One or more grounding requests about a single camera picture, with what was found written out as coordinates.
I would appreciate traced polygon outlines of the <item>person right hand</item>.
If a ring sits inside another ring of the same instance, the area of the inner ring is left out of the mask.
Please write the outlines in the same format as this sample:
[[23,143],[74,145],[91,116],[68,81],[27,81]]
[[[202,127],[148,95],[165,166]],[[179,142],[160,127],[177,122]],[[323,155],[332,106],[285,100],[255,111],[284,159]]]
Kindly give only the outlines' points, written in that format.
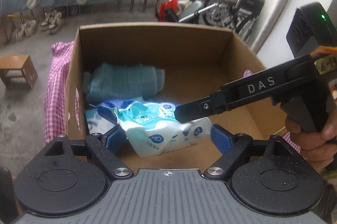
[[313,168],[322,169],[334,161],[336,144],[329,141],[336,138],[336,110],[330,114],[321,132],[305,133],[290,117],[286,118],[285,127],[291,141],[300,146],[302,157]]

